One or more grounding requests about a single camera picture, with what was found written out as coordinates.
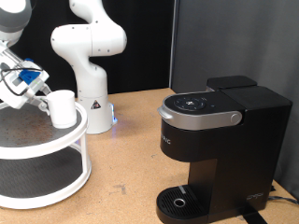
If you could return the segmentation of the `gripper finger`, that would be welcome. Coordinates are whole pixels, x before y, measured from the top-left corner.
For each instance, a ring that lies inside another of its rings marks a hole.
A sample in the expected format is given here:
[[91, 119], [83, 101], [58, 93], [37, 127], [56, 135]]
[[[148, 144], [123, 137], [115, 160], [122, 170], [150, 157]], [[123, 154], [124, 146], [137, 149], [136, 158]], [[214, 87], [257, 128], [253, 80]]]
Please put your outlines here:
[[48, 116], [50, 115], [50, 110], [46, 99], [35, 96], [29, 100], [29, 103], [38, 107], [42, 112], [45, 112]]
[[45, 95], [48, 95], [49, 93], [51, 93], [51, 89], [48, 86], [47, 83], [43, 83], [39, 89], [41, 92], [43, 92]]

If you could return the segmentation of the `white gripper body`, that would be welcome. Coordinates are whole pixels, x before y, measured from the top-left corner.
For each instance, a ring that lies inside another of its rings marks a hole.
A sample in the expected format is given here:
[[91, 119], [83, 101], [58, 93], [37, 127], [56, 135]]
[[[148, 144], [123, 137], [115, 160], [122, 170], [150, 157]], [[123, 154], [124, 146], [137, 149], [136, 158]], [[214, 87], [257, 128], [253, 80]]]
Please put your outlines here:
[[39, 89], [49, 74], [32, 60], [19, 58], [7, 47], [7, 41], [0, 44], [0, 99], [7, 105], [21, 109], [35, 96], [46, 99]]

